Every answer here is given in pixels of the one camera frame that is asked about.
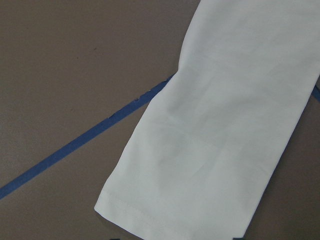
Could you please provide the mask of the cream long-sleeve cat shirt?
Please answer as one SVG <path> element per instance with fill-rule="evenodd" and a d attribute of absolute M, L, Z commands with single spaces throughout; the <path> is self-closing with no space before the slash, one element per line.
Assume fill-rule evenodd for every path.
<path fill-rule="evenodd" d="M 244 236 L 319 75 L 319 1 L 202 0 L 95 211 L 144 240 Z"/>

